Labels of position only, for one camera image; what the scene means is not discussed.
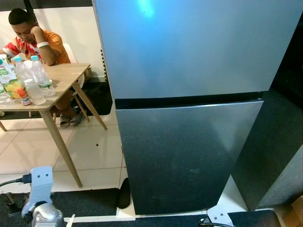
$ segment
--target boy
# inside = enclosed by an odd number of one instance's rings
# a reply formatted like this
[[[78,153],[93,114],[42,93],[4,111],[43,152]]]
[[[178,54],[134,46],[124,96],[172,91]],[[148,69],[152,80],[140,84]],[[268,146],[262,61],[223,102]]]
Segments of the boy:
[[[26,11],[13,9],[9,14],[9,23],[17,37],[0,50],[1,54],[5,53],[12,58],[22,52],[28,59],[32,55],[38,55],[47,65],[70,63],[61,37],[54,32],[42,30]],[[61,114],[60,126],[63,128],[77,126],[83,118],[83,113],[76,115],[71,108],[73,92],[73,88],[68,90],[53,108]]]

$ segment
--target white wristband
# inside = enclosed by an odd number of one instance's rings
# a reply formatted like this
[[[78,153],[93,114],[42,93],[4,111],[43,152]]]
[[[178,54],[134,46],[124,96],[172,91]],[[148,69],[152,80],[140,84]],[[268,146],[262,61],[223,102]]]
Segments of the white wristband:
[[[42,43],[39,43],[37,44],[37,47],[40,48],[40,47],[43,47],[43,46],[48,46],[48,42],[42,42]]]

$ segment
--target hand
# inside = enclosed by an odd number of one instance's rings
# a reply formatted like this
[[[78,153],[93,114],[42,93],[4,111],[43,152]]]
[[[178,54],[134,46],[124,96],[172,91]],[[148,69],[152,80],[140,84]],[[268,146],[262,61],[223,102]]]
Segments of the hand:
[[[30,33],[36,42],[37,42],[37,37],[44,37],[43,30],[39,26],[32,27]]]

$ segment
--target freezer door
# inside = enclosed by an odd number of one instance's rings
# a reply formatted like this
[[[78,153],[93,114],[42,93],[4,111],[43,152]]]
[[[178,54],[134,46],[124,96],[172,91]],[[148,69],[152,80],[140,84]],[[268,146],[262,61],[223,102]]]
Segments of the freezer door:
[[[268,90],[301,0],[96,0],[113,97]]]
[[[136,214],[216,205],[262,103],[116,110]]]

